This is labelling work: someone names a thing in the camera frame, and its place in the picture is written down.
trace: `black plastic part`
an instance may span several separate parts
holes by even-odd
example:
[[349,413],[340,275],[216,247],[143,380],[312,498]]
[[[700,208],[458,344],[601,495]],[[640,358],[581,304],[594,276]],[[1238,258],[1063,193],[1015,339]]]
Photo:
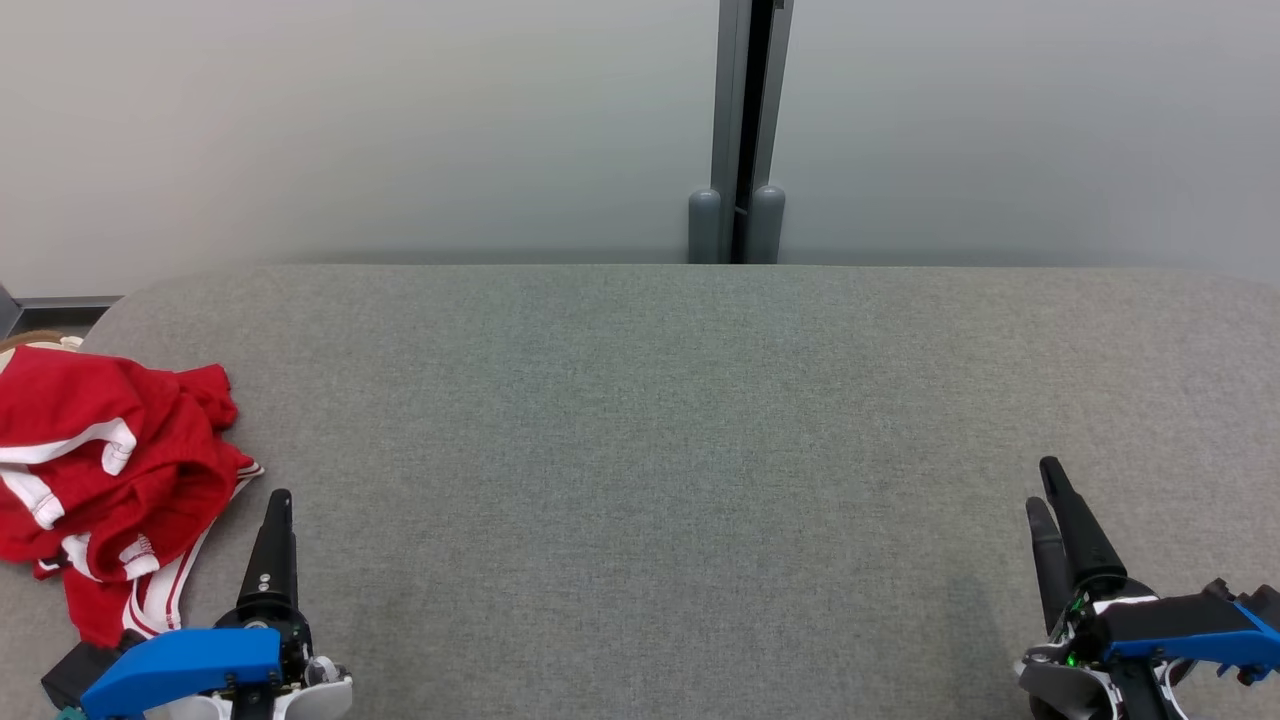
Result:
[[1069,720],[1066,715],[1053,710],[1052,705],[1036,696],[1028,698],[1028,705],[1030,706],[1032,720]]
[[215,628],[266,626],[280,633],[282,683],[301,682],[311,648],[311,625],[298,610],[298,553],[293,536],[293,496],[271,493],[257,530],[236,610]]
[[1027,523],[1032,529],[1032,557],[1036,560],[1036,583],[1041,591],[1044,633],[1052,633],[1062,610],[1071,602],[1071,571],[1062,551],[1062,536],[1053,524],[1053,514],[1038,497],[1027,500]]
[[58,710],[79,707],[84,691],[90,689],[102,673],[124,655],[124,651],[145,639],[133,630],[125,630],[118,647],[101,647],[87,642],[77,644],[40,679],[49,702]]
[[1111,682],[1120,691],[1125,720],[1178,720],[1181,717],[1165,702],[1151,664],[1144,660],[1120,662],[1111,667]]
[[1228,602],[1235,602],[1235,596],[1226,587],[1226,580],[1222,578],[1213,578],[1213,582],[1204,585],[1203,593],[1211,594],[1213,597],[1225,600]]
[[1174,666],[1169,670],[1169,687],[1176,688],[1178,683],[1187,679],[1187,675],[1196,669],[1196,662],[1192,660],[1175,660]]
[[1271,585],[1261,585],[1253,594],[1240,593],[1240,606],[1254,614],[1272,629],[1280,630],[1280,593]]
[[1039,466],[1044,496],[1053,506],[1062,530],[1062,548],[1071,573],[1071,585],[1088,591],[1094,601],[1112,597],[1129,575],[1120,556],[1111,547],[1111,541],[1102,532],[1089,505],[1071,487],[1057,457],[1044,457]]
[[1235,605],[1208,593],[1114,605],[1100,618],[1107,643],[1254,630]]
[[1146,583],[1139,583],[1133,578],[1117,578],[1116,585],[1119,589],[1115,592],[1115,598],[1123,597],[1158,597],[1156,591],[1151,589]]
[[275,715],[275,688],[242,685],[232,698],[232,720],[271,720]]
[[271,493],[266,518],[257,530],[244,582],[236,605],[260,600],[298,606],[297,538],[293,536],[293,496],[287,489]]

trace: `red jacket with white stripes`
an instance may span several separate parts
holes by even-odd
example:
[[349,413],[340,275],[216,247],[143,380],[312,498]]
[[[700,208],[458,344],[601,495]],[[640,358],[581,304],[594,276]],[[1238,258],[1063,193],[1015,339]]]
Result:
[[236,413],[218,365],[172,373],[17,348],[0,372],[0,559],[61,556],[77,570],[73,621],[114,644],[132,582],[174,561],[189,569],[182,556],[260,473],[221,441]]

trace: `white wall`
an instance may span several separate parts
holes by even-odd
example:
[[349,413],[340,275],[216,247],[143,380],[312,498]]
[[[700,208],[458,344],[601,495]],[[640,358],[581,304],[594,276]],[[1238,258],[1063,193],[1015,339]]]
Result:
[[795,0],[781,260],[1280,281],[1280,4]]
[[718,3],[0,0],[0,283],[682,261]]

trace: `blue plastic part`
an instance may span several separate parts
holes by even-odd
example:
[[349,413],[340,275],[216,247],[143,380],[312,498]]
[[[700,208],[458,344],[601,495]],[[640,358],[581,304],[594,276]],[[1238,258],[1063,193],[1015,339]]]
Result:
[[88,720],[143,711],[237,683],[280,674],[280,633],[273,628],[174,630],[129,648],[81,696]]
[[1222,665],[1219,676],[1233,666],[1257,667],[1251,679],[1261,680],[1280,669],[1280,632],[1240,605],[1235,609],[1253,623],[1253,630],[1117,642],[1111,643],[1106,657],[1151,657],[1161,648],[1166,657],[1219,662]]

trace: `gray fabric tabletop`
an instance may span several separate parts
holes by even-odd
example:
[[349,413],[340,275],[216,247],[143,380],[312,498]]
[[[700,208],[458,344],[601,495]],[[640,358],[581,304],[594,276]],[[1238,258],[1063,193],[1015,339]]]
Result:
[[[1280,583],[1280,295],[1152,270],[276,266],[138,292],[86,351],[220,363],[294,492],[352,717],[1025,719],[1023,501],[1062,459],[1158,592]],[[5,568],[8,707],[73,643]],[[1280,716],[1212,669],[1210,717]]]

